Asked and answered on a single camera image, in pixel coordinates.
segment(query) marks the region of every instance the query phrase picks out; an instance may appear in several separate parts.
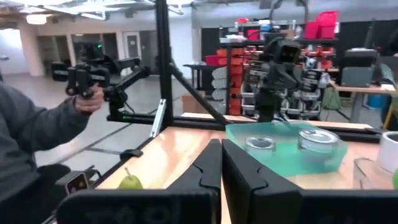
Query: translucent green box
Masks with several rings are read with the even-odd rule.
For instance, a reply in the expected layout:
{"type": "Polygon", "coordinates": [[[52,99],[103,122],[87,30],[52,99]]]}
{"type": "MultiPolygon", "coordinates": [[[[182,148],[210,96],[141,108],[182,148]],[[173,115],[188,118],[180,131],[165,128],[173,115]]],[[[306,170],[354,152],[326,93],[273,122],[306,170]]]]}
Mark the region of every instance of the translucent green box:
{"type": "Polygon", "coordinates": [[[318,128],[306,122],[229,124],[226,136],[283,177],[338,171],[348,149],[345,142],[338,140],[333,150],[327,152],[311,147],[299,149],[299,132],[314,129],[318,128]],[[245,142],[250,136],[270,137],[275,142],[276,150],[271,152],[247,147],[245,142]]]}

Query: desk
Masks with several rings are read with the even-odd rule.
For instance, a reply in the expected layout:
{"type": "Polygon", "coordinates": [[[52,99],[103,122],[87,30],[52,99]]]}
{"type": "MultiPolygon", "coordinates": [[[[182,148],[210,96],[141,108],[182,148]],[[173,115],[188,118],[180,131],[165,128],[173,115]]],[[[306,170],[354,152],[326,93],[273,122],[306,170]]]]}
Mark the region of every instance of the desk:
{"type": "MultiPolygon", "coordinates": [[[[183,116],[210,118],[208,114],[185,113],[183,116]]],[[[243,117],[226,116],[228,119],[247,120],[243,117]]],[[[332,123],[309,121],[314,125],[347,128],[370,128],[367,124],[332,123]]],[[[138,176],[146,189],[167,188],[183,174],[202,152],[210,139],[223,139],[222,131],[169,127],[152,140],[140,158],[131,158],[102,182],[98,189],[115,189],[125,178],[125,167],[138,176]]],[[[306,189],[351,189],[353,187],[353,160],[359,157],[375,159],[378,145],[348,142],[349,150],[341,163],[340,171],[327,174],[301,175],[289,180],[306,189]]],[[[228,206],[222,190],[222,224],[230,224],[228,206]]]]}
{"type": "Polygon", "coordinates": [[[339,86],[334,81],[330,82],[330,85],[333,86],[337,91],[347,91],[355,93],[352,109],[351,109],[351,116],[349,117],[350,123],[358,123],[359,116],[362,109],[363,101],[365,94],[393,94],[395,90],[391,90],[391,88],[385,88],[381,86],[371,85],[368,88],[361,88],[361,87],[346,87],[346,86],[339,86]]]}

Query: cable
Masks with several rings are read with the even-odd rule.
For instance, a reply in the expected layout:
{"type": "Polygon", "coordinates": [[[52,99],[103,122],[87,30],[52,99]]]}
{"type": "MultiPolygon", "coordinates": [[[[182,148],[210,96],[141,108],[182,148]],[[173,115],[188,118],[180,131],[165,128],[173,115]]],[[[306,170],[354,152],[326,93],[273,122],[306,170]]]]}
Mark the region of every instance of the cable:
{"type": "Polygon", "coordinates": [[[276,1],[272,6],[271,6],[271,9],[269,10],[269,15],[268,15],[268,18],[269,18],[269,27],[270,27],[270,30],[271,31],[274,31],[274,23],[273,23],[273,21],[272,21],[272,17],[273,17],[273,15],[274,15],[274,10],[275,10],[275,8],[277,8],[278,6],[280,7],[281,5],[282,5],[282,2],[283,2],[284,0],[278,0],[278,1],[276,1]]]}
{"type": "Polygon", "coordinates": [[[276,37],[276,38],[272,39],[270,42],[268,42],[267,45],[264,46],[264,52],[267,52],[268,48],[269,48],[272,44],[274,44],[274,43],[277,42],[277,41],[283,40],[283,39],[284,39],[283,37],[276,37]]]}
{"type": "MultiPolygon", "coordinates": [[[[303,30],[305,30],[305,27],[307,26],[308,23],[308,5],[306,0],[298,0],[299,2],[301,2],[304,6],[304,25],[303,25],[303,30]]],[[[274,15],[274,10],[278,7],[280,7],[282,5],[283,0],[278,0],[276,1],[272,6],[271,9],[269,10],[269,27],[271,32],[274,31],[274,23],[273,23],[273,15],[274,15]]]]}
{"type": "Polygon", "coordinates": [[[131,110],[131,112],[133,114],[135,114],[136,111],[127,103],[127,98],[125,98],[124,95],[120,91],[118,91],[118,95],[124,101],[124,106],[129,108],[131,110]]]}

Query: ceiling light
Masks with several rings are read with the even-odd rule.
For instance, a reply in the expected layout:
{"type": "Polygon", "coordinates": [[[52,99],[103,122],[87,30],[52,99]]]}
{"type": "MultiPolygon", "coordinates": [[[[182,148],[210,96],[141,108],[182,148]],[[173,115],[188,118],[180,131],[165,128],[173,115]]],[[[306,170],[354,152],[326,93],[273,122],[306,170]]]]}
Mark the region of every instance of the ceiling light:
{"type": "Polygon", "coordinates": [[[33,24],[33,25],[43,25],[47,22],[47,15],[43,14],[27,15],[26,22],[28,24],[33,24]]]}

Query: metal lid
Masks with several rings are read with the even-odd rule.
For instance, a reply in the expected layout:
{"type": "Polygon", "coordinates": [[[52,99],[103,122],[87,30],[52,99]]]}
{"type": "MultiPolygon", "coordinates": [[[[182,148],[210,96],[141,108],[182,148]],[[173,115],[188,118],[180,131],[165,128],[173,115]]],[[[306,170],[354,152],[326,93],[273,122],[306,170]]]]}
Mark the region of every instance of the metal lid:
{"type": "Polygon", "coordinates": [[[299,132],[302,138],[318,143],[335,143],[339,137],[330,131],[322,129],[307,129],[299,132]]]}
{"type": "Polygon", "coordinates": [[[246,138],[246,146],[251,149],[272,150],[275,151],[274,140],[267,136],[250,136],[246,138]]]}

